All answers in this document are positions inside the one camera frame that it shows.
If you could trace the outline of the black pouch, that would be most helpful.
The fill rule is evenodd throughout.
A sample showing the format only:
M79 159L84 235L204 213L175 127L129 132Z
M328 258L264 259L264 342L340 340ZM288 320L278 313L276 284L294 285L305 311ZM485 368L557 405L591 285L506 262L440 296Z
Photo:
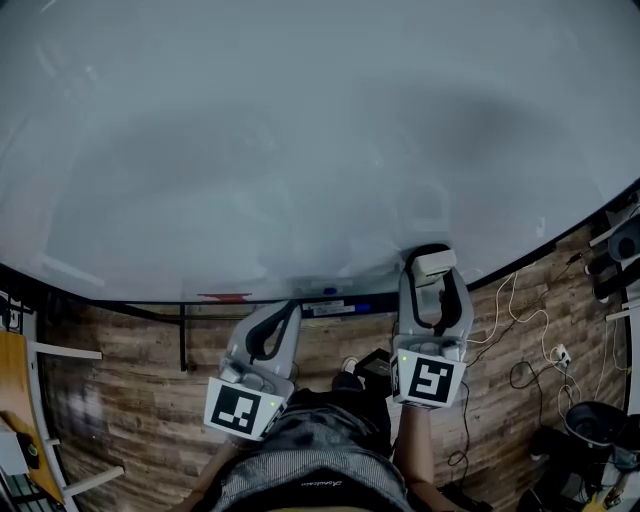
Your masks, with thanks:
M24 433L17 433L16 437L17 437L17 441L18 441L21 453L22 453L22 455L24 457L24 460L25 460L25 463L26 463L27 467L29 469L37 470L40 467L39 451L38 451L38 456L37 457L32 457L27 452L27 446L29 444L34 444L32 438L29 435L24 434Z

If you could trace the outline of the white printed board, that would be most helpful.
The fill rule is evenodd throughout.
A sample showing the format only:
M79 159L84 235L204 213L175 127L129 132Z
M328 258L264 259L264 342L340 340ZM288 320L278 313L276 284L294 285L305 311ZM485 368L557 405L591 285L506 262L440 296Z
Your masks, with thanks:
M35 339L36 327L36 312L0 291L0 331L14 332Z

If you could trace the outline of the person's left forearm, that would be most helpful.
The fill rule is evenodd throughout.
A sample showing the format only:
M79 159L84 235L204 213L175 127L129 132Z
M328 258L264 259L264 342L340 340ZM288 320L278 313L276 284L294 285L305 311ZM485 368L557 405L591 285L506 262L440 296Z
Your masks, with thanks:
M256 444L257 442L253 440L232 435L228 436L218 447L217 452L209 463L203 468L197 479L194 491L198 494L204 494L226 463L251 450Z

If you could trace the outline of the person's right forearm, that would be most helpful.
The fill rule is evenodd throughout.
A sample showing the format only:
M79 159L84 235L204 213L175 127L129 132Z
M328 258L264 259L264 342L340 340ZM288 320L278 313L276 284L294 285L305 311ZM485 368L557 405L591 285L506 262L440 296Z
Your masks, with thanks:
M393 463L409 484L433 484L435 462L430 411L403 406Z

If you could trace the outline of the person's grey knit top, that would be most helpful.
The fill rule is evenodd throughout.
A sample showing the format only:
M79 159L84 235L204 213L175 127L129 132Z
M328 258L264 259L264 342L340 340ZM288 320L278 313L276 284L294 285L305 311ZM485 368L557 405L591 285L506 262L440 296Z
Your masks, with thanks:
M294 406L256 447L223 465L197 509L413 512L390 453L387 416L374 421L335 405Z

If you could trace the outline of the black box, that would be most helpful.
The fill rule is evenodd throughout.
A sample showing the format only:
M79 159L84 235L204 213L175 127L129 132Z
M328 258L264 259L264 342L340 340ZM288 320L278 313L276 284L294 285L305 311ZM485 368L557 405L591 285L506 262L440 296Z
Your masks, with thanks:
M377 348L356 364L354 374L378 385L389 385L391 382L390 359L391 356L387 350Z

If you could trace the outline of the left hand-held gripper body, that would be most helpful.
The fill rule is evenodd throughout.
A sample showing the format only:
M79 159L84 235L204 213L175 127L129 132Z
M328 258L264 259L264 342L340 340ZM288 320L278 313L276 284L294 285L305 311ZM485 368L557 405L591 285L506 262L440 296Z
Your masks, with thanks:
M209 378L203 423L261 441L284 413L294 390L286 378L224 358L219 376Z

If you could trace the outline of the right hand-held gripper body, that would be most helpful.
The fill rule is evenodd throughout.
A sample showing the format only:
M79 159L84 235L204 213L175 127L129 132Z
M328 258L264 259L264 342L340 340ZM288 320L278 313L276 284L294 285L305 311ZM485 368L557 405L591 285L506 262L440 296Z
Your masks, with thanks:
M461 385L467 343L455 337L395 336L390 377L395 403L449 408Z

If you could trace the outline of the person's dark trousers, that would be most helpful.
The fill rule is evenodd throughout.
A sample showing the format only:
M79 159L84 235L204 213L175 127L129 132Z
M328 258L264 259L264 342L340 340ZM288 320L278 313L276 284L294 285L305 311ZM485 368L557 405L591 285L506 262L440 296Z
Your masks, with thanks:
M365 387L351 372L341 371L331 383L331 401L359 418L370 433L365 435L370 450L386 458L392 454L391 419L386 399Z

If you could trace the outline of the blue-capped white marker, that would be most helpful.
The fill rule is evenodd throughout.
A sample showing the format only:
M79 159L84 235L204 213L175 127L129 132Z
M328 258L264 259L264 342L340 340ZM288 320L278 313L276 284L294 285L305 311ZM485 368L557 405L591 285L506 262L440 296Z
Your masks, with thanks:
M346 314L367 314L371 311L371 307L369 304L351 304L344 305L344 307L342 308L311 309L311 311L316 317Z

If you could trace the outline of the white whiteboard eraser black felt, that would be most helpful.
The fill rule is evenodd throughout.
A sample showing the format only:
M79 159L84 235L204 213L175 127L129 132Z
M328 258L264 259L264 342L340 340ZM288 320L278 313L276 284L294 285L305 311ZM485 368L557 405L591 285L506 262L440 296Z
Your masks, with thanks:
M413 286L430 286L457 265L455 251L446 244L429 244L416 248L405 263Z

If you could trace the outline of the white plastic box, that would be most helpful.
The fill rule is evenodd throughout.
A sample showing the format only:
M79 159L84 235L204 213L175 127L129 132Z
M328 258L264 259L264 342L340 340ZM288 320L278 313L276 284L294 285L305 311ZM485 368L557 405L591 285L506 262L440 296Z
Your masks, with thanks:
M0 469L6 475L23 475L29 472L21 453L16 432L0 417Z

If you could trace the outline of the large white whiteboard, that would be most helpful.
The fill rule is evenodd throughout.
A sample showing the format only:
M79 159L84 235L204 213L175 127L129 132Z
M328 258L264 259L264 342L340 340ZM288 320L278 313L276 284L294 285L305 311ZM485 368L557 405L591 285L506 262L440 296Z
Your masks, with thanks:
M0 0L0 264L89 299L471 284L639 179L633 0Z

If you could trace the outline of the black marker tray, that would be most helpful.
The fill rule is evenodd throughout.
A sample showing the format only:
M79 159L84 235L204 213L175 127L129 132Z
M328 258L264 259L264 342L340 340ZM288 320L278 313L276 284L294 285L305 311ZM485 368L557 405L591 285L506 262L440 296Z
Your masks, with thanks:
M344 305L351 305L351 304L369 304L371 307L371 311L369 313L372 312L372 306L371 303L369 301L363 301L363 300L357 300L356 298L343 298L343 299L334 299L334 300L344 300ZM346 315L336 315L336 316L319 316L316 317L313 315L313 312L311 310L303 310L302 304L301 304L301 308L302 308L302 317L304 319L312 319L312 318L325 318L325 317L341 317L341 316L354 316L354 315L366 315L366 314L346 314Z

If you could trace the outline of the black round bin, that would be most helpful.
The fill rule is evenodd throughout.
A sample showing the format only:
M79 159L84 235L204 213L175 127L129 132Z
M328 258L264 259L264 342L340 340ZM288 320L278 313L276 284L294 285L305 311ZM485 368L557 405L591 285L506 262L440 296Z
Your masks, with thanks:
M598 446L611 445L627 422L627 414L614 406L584 401L571 407L565 415L566 430L578 438Z

